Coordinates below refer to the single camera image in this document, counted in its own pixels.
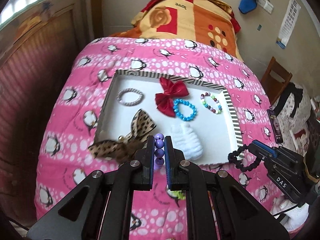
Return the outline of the white gloved right hand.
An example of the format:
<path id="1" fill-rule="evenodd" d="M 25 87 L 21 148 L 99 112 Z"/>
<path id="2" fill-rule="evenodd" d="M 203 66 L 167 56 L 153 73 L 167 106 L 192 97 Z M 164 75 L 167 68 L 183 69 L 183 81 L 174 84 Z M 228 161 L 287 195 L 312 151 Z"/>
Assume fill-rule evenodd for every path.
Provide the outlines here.
<path id="1" fill-rule="evenodd" d="M 297 232 L 302 228 L 309 216 L 309 204 L 305 203 L 298 207 L 284 196 L 274 198 L 270 213 L 279 218 L 280 215 L 285 215 L 281 224 L 289 233 Z"/>

